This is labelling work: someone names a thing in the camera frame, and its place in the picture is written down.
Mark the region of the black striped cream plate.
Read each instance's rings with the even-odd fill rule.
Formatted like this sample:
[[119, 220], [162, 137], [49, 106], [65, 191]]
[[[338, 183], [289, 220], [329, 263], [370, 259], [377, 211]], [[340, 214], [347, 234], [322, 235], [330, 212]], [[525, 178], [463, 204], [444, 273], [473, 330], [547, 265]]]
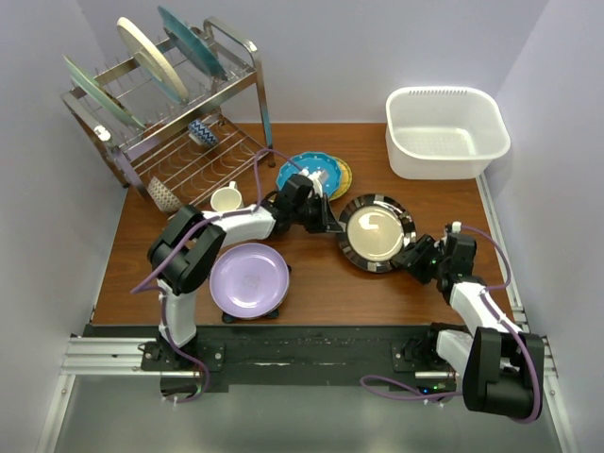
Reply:
[[393, 271], [393, 258], [417, 239], [411, 213], [385, 194], [355, 197], [345, 205], [338, 222], [343, 231], [336, 239], [344, 256], [373, 274]]

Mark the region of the blue polka dot plate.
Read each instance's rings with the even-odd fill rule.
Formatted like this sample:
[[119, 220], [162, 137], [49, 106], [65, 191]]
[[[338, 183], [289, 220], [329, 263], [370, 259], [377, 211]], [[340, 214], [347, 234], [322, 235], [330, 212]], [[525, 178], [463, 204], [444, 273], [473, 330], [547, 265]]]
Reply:
[[299, 170], [307, 173], [320, 173], [323, 193], [331, 197], [339, 189], [342, 180], [342, 170], [338, 161], [331, 155], [322, 152], [305, 152], [291, 158], [292, 162], [286, 161], [277, 174], [277, 187], [282, 189], [286, 180]]

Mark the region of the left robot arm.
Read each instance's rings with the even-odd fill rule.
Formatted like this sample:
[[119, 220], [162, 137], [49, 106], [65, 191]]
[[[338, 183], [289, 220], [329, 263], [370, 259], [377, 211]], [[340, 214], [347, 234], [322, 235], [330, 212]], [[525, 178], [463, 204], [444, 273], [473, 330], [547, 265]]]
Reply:
[[161, 303], [159, 333], [167, 342], [162, 358], [175, 370], [189, 368], [195, 359], [193, 320], [196, 291], [210, 275], [222, 248], [280, 236], [300, 225], [310, 234], [341, 233], [324, 193], [325, 170], [303, 170], [289, 176], [275, 195], [246, 208], [204, 212], [181, 208], [150, 246], [152, 273], [134, 291], [158, 282]]

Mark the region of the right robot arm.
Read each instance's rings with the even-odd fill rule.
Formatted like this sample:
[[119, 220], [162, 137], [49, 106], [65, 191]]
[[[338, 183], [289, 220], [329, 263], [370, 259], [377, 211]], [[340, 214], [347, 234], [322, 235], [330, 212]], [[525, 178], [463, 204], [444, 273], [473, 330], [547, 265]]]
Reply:
[[477, 251], [473, 237], [448, 232], [439, 241], [424, 235], [392, 258], [393, 267], [417, 281], [434, 280], [465, 323], [464, 330], [443, 329], [424, 343], [420, 358], [430, 370], [450, 364], [458, 371], [468, 410], [532, 423], [543, 407], [545, 345], [516, 326], [492, 299], [492, 288], [473, 274]]

